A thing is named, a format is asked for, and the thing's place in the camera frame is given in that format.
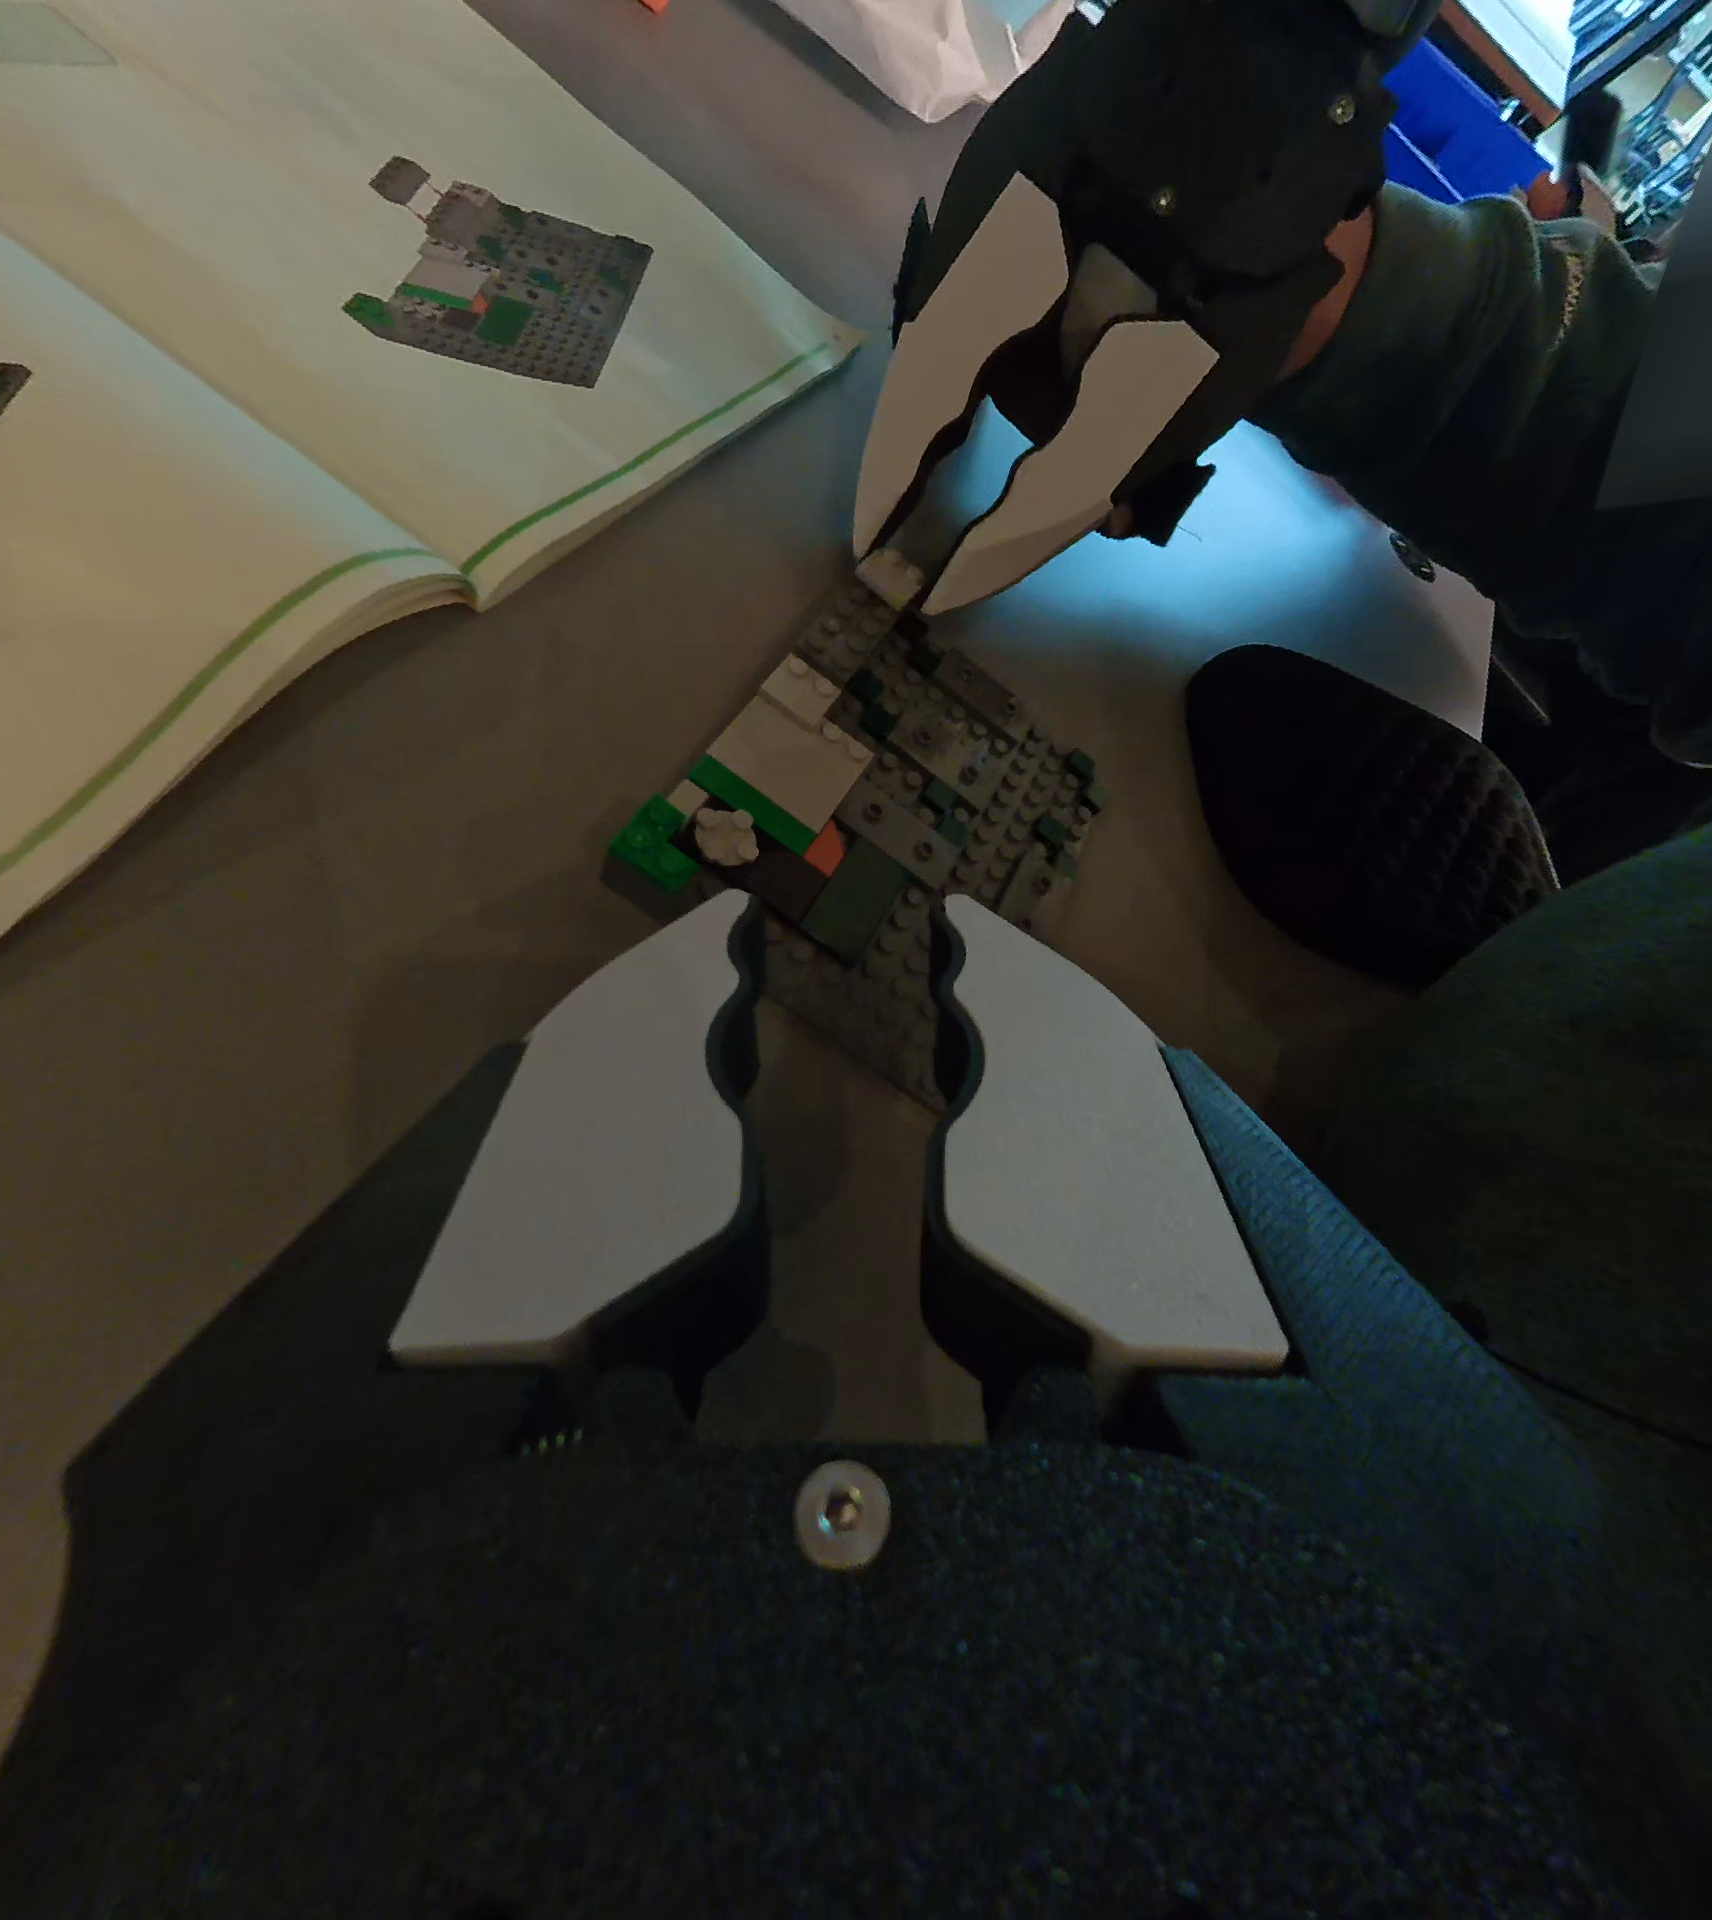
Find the white plastic bag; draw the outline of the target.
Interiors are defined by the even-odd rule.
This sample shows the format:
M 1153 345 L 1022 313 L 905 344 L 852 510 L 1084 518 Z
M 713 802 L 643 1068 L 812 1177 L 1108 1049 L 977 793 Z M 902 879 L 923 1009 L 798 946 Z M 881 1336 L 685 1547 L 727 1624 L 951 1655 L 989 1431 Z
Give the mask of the white plastic bag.
M 778 11 L 930 125 L 993 103 L 1075 16 L 1072 0 L 778 0 Z

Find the grey desk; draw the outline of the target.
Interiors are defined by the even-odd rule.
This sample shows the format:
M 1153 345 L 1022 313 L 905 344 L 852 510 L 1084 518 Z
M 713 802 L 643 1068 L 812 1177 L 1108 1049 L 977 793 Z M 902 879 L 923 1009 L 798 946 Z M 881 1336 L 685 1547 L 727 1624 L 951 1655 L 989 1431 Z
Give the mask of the grey desk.
M 333 1490 L 387 1392 L 375 1307 L 233 1294 L 493 1041 L 645 934 L 607 831 L 761 678 L 844 563 L 910 203 L 965 115 L 915 125 L 778 5 L 479 5 L 709 200 L 857 366 L 676 477 L 496 613 L 354 642 L 233 735 L 96 871 L 0 943 L 0 1755 L 66 1598 L 66 1466 L 200 1343 L 158 1475 L 123 1475 L 83 1592 L 111 1698 L 83 1765 L 274 1547 L 299 1565 L 375 1490 Z M 1185 779 L 1183 684 L 1224 646 L 1308 646 L 1483 727 L 1494 605 L 1412 578 L 1374 518 L 1240 430 L 1173 545 L 1084 541 L 954 625 L 1108 781 L 1065 946 L 1201 1049 L 1297 1151 L 1403 1000 L 1322 965 L 1224 884 Z M 915 1316 L 930 1116 L 761 1009 L 776 1326 L 704 1435 L 983 1439 Z

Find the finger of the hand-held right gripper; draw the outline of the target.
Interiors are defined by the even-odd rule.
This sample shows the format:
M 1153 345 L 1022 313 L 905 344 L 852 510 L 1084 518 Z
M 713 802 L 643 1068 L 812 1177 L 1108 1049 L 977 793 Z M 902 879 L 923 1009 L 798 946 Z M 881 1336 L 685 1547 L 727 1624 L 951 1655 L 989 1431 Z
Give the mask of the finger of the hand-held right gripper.
M 1185 321 L 1108 321 L 1084 357 L 1065 423 L 1010 465 L 1002 504 L 965 526 L 923 613 L 989 600 L 1093 536 L 1209 370 L 1213 345 Z
M 923 306 L 894 328 L 875 400 L 852 556 L 867 563 L 971 430 L 1002 345 L 1041 328 L 1072 284 L 1062 203 L 1022 173 L 1002 189 Z

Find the blue plastic bin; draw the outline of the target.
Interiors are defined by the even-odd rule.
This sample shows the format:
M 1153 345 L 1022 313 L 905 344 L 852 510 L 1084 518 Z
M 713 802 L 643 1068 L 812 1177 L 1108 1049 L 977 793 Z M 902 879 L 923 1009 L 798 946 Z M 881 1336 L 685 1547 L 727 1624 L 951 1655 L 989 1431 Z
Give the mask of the blue plastic bin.
M 1507 200 L 1557 173 L 1431 38 L 1389 71 L 1389 95 L 1389 180 L 1421 200 Z

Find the grey toy brick build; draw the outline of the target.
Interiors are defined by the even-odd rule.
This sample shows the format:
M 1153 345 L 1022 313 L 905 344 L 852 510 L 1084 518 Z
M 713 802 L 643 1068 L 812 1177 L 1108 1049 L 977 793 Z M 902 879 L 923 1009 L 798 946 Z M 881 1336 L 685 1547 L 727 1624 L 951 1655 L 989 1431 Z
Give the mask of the grey toy brick build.
M 960 891 L 1053 943 L 1106 806 L 1088 750 L 852 574 L 613 831 L 602 884 L 656 921 L 751 891 L 766 1000 L 940 1106 L 933 905 Z

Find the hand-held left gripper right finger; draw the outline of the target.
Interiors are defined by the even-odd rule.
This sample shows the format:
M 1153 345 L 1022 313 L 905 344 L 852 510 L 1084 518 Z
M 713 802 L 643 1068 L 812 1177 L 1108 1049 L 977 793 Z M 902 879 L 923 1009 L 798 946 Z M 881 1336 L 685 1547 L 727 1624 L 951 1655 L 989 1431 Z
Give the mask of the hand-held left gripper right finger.
M 1209 1167 L 1158 1038 L 1075 959 L 977 900 L 933 914 L 940 1092 L 923 1177 L 930 1254 L 1002 1313 L 951 1313 L 940 1343 L 971 1372 L 1084 1364 L 1250 1372 L 1287 1330 Z

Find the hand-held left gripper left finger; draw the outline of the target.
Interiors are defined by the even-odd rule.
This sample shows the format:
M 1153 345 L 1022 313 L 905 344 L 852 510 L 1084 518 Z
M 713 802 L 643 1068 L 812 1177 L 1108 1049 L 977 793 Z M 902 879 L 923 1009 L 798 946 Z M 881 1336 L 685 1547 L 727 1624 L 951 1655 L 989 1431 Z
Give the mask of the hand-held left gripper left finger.
M 718 1366 L 766 1313 L 761 905 L 713 891 L 526 1038 L 399 1364 Z

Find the open instruction booklet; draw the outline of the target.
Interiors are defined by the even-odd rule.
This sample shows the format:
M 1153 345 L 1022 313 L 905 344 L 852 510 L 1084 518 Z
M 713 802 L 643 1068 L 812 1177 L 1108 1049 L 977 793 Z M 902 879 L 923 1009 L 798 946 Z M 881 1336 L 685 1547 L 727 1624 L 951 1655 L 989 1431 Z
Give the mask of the open instruction booklet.
M 857 344 L 478 5 L 0 5 L 0 940 Z

